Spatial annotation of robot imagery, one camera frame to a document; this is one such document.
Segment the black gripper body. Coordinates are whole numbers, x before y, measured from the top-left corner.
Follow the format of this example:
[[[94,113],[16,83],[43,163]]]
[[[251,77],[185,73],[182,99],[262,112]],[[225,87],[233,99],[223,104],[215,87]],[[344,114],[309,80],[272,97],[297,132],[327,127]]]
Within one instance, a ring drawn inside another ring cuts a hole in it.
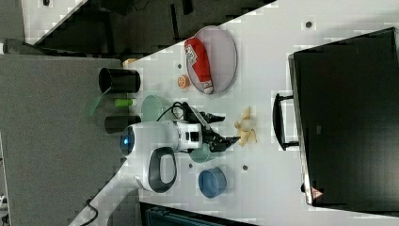
[[[202,117],[206,120],[206,114],[205,112],[201,111],[200,114],[202,115]],[[216,140],[221,137],[220,134],[216,133],[212,127],[210,130],[203,130],[202,129],[202,141],[206,144],[209,145],[210,147],[210,152],[211,153],[220,153],[217,152],[215,150],[215,146],[216,146]]]

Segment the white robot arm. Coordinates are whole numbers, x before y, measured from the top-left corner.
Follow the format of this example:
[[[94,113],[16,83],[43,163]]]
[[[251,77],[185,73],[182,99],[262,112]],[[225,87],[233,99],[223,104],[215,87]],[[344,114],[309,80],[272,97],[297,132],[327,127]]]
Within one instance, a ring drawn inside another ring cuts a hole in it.
[[[194,151],[207,145],[211,152],[224,152],[238,137],[223,137],[211,124],[224,119],[192,109],[180,120],[143,121],[127,126],[120,136],[120,152],[125,157],[118,172],[68,226],[107,226],[108,220],[125,197],[143,189],[165,193],[175,181],[161,179],[161,162],[168,156],[172,172],[177,171],[175,153]]]

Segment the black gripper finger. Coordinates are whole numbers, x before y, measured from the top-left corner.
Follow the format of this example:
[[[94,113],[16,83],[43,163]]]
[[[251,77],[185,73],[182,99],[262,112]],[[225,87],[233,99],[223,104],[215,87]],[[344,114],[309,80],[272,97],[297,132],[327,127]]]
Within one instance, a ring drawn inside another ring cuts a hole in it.
[[[217,116],[217,115],[214,115],[214,114],[211,114],[211,113],[207,113],[206,114],[206,120],[207,120],[208,123],[214,123],[214,122],[224,121],[225,118],[222,117],[222,116]]]
[[[217,152],[225,152],[233,144],[235,144],[240,137],[219,137],[216,140],[215,150]]]

